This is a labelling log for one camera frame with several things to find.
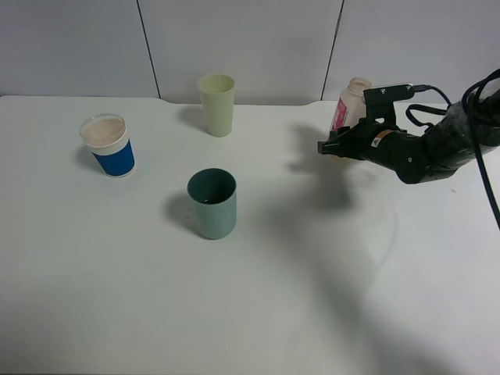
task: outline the white wall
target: white wall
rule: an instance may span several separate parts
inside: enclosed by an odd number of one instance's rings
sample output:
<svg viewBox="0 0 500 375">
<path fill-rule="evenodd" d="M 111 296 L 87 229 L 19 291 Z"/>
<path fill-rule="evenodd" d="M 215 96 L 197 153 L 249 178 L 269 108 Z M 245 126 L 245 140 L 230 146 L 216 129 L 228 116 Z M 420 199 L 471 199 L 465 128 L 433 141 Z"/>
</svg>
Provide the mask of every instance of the white wall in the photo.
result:
<svg viewBox="0 0 500 375">
<path fill-rule="evenodd" d="M 162 98 L 228 73 L 237 102 L 320 100 L 341 0 L 140 0 Z M 323 98 L 354 76 L 453 100 L 498 68 L 500 0 L 345 0 Z M 0 0 L 0 95 L 157 97 L 135 0 Z M 437 102 L 435 93 L 414 100 Z"/>
<path fill-rule="evenodd" d="M 433 84 L 459 100 L 500 67 L 499 17 L 499 0 L 345 0 L 323 98 L 337 100 L 361 76 L 376 85 Z"/>
<path fill-rule="evenodd" d="M 157 97 L 134 0 L 2 0 L 0 95 Z"/>
<path fill-rule="evenodd" d="M 227 73 L 237 102 L 320 100 L 341 0 L 140 0 L 159 90 L 199 102 L 196 80 Z"/>
</svg>

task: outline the blue paper cup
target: blue paper cup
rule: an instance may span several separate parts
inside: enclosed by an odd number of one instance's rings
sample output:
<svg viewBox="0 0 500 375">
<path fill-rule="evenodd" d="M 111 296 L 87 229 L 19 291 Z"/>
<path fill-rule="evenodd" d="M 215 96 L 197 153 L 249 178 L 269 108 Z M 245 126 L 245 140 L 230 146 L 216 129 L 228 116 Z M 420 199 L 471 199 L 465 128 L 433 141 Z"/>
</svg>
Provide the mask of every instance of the blue paper cup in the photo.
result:
<svg viewBox="0 0 500 375">
<path fill-rule="evenodd" d="M 108 176 L 123 177 L 134 170 L 134 153 L 121 117 L 93 116 L 81 126 L 80 136 Z"/>
</svg>

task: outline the blue label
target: blue label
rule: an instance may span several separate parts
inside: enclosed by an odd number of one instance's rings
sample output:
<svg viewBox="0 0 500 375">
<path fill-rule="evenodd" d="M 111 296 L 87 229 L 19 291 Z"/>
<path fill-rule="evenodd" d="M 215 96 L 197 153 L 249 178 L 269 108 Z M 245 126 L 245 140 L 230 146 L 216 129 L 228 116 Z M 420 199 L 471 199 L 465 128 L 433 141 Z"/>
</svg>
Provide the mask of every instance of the blue label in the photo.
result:
<svg viewBox="0 0 500 375">
<path fill-rule="evenodd" d="M 111 155 L 96 155 L 95 158 L 101 164 L 103 170 L 110 176 L 118 177 L 129 173 L 134 168 L 134 154 L 130 140 L 127 145 L 119 150 L 116 154 Z"/>
</svg>

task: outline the sticker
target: sticker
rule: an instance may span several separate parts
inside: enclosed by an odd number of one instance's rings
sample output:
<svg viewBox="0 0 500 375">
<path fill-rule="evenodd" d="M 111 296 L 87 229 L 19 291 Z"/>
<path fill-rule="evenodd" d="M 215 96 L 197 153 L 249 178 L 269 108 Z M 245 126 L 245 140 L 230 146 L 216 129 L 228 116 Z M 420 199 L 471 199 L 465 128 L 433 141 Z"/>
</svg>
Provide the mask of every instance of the sticker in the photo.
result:
<svg viewBox="0 0 500 375">
<path fill-rule="evenodd" d="M 345 103 L 342 101 L 342 99 L 338 99 L 337 109 L 335 109 L 334 119 L 331 122 L 330 131 L 337 130 L 338 128 L 344 126 L 347 112 L 348 110 Z"/>
<path fill-rule="evenodd" d="M 381 131 L 379 134 L 377 134 L 372 141 L 372 147 L 377 148 L 380 141 L 382 141 L 382 138 L 388 135 L 389 133 L 392 133 L 393 131 L 396 130 L 384 130 Z"/>
</svg>

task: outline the dark teal cup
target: dark teal cup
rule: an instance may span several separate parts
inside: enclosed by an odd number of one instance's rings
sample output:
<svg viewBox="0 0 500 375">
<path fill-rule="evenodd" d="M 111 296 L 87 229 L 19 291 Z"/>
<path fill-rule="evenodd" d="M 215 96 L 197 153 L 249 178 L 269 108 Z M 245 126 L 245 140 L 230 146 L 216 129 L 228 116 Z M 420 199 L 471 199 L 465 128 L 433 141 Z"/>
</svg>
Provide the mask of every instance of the dark teal cup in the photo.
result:
<svg viewBox="0 0 500 375">
<path fill-rule="evenodd" d="M 197 172 L 187 183 L 195 205 L 200 234 L 212 240 L 226 237 L 236 225 L 236 180 L 217 168 Z"/>
</svg>

